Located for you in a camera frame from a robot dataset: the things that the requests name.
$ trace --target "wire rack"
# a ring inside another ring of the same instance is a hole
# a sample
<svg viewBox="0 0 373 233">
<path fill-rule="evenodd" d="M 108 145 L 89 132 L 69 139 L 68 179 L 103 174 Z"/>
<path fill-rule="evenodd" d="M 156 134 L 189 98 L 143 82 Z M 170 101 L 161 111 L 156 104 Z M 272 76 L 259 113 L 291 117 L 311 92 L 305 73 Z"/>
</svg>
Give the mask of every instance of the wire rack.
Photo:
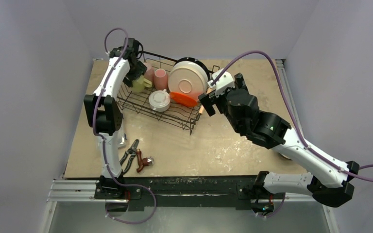
<svg viewBox="0 0 373 233">
<path fill-rule="evenodd" d="M 141 51 L 139 58 L 140 57 L 143 57 L 144 62 L 151 64 L 154 68 L 165 69 L 168 74 L 177 61 L 172 58 L 146 51 Z M 212 70 L 209 72 L 212 74 L 216 68 L 219 69 L 220 67 L 213 66 Z M 129 109 L 138 114 L 155 118 L 160 122 L 171 124 L 181 128 L 182 130 L 189 130 L 189 134 L 191 135 L 192 130 L 195 129 L 195 125 L 201 116 L 199 114 L 201 104 L 199 103 L 195 107 L 186 107 L 171 100 L 171 105 L 168 110 L 163 113 L 155 112 L 150 108 L 148 100 L 149 95 L 155 90 L 156 89 L 154 87 L 145 88 L 142 92 L 135 93 L 132 92 L 131 88 L 128 88 L 126 85 L 122 85 L 118 92 L 118 105 L 122 110 Z"/>
</svg>

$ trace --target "wall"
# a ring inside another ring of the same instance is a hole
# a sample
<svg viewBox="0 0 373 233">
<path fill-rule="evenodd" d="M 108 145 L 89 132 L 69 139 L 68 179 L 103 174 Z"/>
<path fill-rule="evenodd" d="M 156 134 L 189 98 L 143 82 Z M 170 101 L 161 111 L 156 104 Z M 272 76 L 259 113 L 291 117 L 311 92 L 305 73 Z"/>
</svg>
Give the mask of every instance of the wall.
<svg viewBox="0 0 373 233">
<path fill-rule="evenodd" d="M 104 35 L 125 28 L 145 50 L 174 58 L 234 58 L 263 50 L 285 58 L 318 0 L 64 0 L 91 55 L 106 57 Z M 123 44 L 111 35 L 109 48 Z"/>
<path fill-rule="evenodd" d="M 373 163 L 373 1 L 320 1 L 285 65 L 306 138 Z M 353 200 L 336 210 L 340 230 L 373 232 L 373 183 L 352 184 Z"/>
<path fill-rule="evenodd" d="M 0 0 L 0 232 L 37 232 L 90 64 L 63 2 Z"/>
</svg>

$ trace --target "wooden handle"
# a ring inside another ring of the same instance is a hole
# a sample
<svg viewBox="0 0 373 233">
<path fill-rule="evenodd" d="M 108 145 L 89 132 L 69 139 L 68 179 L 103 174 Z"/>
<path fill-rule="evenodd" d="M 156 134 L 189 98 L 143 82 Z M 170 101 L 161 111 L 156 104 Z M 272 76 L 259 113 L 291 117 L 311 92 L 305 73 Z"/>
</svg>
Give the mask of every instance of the wooden handle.
<svg viewBox="0 0 373 233">
<path fill-rule="evenodd" d="M 208 88 L 208 90 L 206 91 L 206 94 L 209 94 L 211 91 L 212 91 L 212 89 L 211 89 L 211 88 Z M 201 105 L 200 110 L 199 110 L 198 113 L 202 115 L 203 110 L 204 110 L 204 108 L 203 108 L 203 106 Z"/>
</svg>

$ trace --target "wooden table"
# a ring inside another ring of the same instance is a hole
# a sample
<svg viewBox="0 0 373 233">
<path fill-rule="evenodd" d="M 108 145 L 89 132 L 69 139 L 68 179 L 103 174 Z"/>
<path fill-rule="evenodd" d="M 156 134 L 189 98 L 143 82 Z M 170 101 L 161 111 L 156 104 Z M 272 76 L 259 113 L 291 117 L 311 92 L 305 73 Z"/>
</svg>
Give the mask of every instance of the wooden table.
<svg viewBox="0 0 373 233">
<path fill-rule="evenodd" d="M 226 60 L 202 60 L 207 67 L 225 67 Z M 95 61 L 86 93 L 92 94 L 101 82 L 107 61 Z M 257 96 L 260 109 L 273 112 L 291 122 L 279 93 L 272 68 L 267 60 L 240 60 L 229 70 L 241 72 L 251 94 Z M 188 130 L 157 121 L 124 109 L 127 148 L 119 149 L 121 157 L 135 139 L 143 157 L 152 156 L 153 166 L 136 172 L 136 159 L 126 176 L 198 176 L 251 175 L 268 170 L 277 173 L 303 173 L 305 169 L 271 150 L 252 144 L 236 134 L 224 115 L 209 117 L 204 113 L 192 135 Z M 92 128 L 82 107 L 69 155 L 66 178 L 98 177 L 102 162 Z"/>
</svg>

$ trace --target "dish rack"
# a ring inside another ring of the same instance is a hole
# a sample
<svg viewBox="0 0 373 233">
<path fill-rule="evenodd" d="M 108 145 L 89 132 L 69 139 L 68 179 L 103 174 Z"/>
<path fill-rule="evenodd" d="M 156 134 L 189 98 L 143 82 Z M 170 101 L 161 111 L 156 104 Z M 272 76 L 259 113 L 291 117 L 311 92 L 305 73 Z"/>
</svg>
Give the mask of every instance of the dish rack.
<svg viewBox="0 0 373 233">
<path fill-rule="evenodd" d="M 139 58 L 143 57 L 144 62 L 151 64 L 154 68 L 162 68 L 169 74 L 172 67 L 175 65 L 175 59 L 168 58 L 151 52 L 140 51 Z M 219 66 L 212 66 L 210 74 L 214 73 L 214 69 L 219 69 Z M 156 89 L 145 88 L 140 93 L 135 93 L 131 88 L 122 85 L 118 92 L 118 106 L 123 109 L 135 111 L 138 114 L 143 114 L 148 117 L 157 119 L 158 121 L 171 124 L 182 130 L 189 130 L 189 135 L 195 129 L 195 125 L 200 118 L 199 109 L 201 104 L 198 103 L 195 107 L 186 107 L 171 100 L 171 106 L 163 113 L 156 112 L 150 108 L 149 95 Z"/>
</svg>

